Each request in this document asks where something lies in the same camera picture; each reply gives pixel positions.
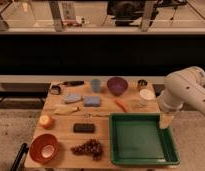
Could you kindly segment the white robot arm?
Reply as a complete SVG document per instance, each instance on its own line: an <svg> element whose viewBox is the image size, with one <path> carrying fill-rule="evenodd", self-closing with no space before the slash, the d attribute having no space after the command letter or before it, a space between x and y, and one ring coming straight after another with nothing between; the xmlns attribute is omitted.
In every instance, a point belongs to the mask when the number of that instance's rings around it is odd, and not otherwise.
<svg viewBox="0 0 205 171"><path fill-rule="evenodd" d="M161 110L159 127L170 126L174 113L188 104L205 116L205 71L196 66L172 72L164 78L165 89L157 97Z"/></svg>

